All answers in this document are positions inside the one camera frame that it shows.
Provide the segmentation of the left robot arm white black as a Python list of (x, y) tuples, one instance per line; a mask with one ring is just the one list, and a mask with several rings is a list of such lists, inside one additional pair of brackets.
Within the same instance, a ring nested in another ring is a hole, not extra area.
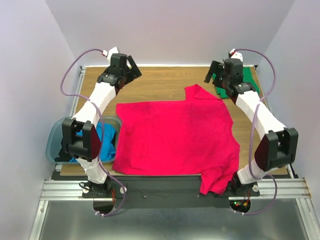
[(87, 175), (87, 182), (80, 187), (84, 194), (106, 198), (112, 192), (110, 174), (101, 161), (103, 136), (97, 133), (97, 125), (103, 124), (102, 113), (119, 91), (142, 73), (132, 56), (120, 53), (117, 47), (101, 50), (109, 66), (97, 78), (83, 107), (62, 122), (62, 149), (74, 158)]

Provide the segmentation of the red t shirt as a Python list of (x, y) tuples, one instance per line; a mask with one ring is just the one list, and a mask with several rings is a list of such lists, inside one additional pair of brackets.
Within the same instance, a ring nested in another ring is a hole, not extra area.
[(200, 175), (200, 193), (222, 194), (238, 170), (240, 145), (225, 103), (195, 84), (185, 100), (120, 103), (113, 169), (126, 175)]

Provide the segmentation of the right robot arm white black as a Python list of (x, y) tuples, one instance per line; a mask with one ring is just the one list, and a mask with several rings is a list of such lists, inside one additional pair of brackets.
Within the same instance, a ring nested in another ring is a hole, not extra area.
[(240, 58), (230, 57), (223, 62), (213, 60), (204, 81), (225, 90), (251, 121), (252, 132), (257, 132), (260, 138), (257, 149), (249, 154), (248, 164), (232, 177), (230, 189), (233, 194), (242, 195), (248, 186), (271, 171), (295, 161), (298, 131), (277, 120), (259, 97), (254, 85), (244, 81), (243, 61)]

